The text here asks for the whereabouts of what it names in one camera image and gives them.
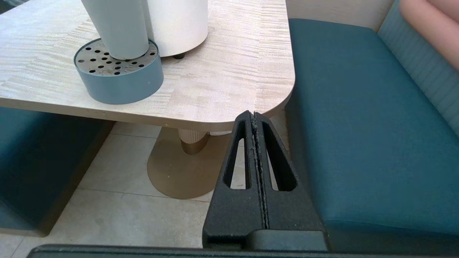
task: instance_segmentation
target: table pedestal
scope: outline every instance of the table pedestal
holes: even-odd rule
[[[231,134],[162,128],[148,159],[151,183],[177,199],[195,198],[212,191],[231,140]]]

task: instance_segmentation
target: tile floor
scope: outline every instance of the tile floor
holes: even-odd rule
[[[288,150],[284,112],[271,120]],[[48,243],[201,247],[212,193],[176,200],[151,185],[146,163],[160,130],[117,123],[49,236],[0,234],[0,258],[25,258],[34,247]],[[243,186],[243,148],[234,178],[235,187]]]

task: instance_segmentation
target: blue-grey round container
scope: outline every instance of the blue-grey round container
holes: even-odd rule
[[[132,60],[110,56],[101,39],[81,47],[73,59],[89,95],[106,104],[128,104],[143,100],[162,85],[161,58],[150,41],[148,51]]]

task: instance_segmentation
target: round metal base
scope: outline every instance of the round metal base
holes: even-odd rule
[[[96,39],[78,50],[74,64],[89,95],[106,104],[143,100],[164,80],[158,47],[152,41],[139,58],[118,60],[110,56],[101,39]]]
[[[151,183],[177,199],[195,198],[212,191],[217,182],[231,135],[211,136],[195,155],[182,150],[177,129],[162,128],[148,159]]]

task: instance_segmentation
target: teal cushion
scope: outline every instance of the teal cushion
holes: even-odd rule
[[[377,34],[290,30],[292,158],[324,223],[459,235],[459,139]]]
[[[36,230],[46,222],[82,161],[90,162],[105,123],[0,107],[0,228]]]

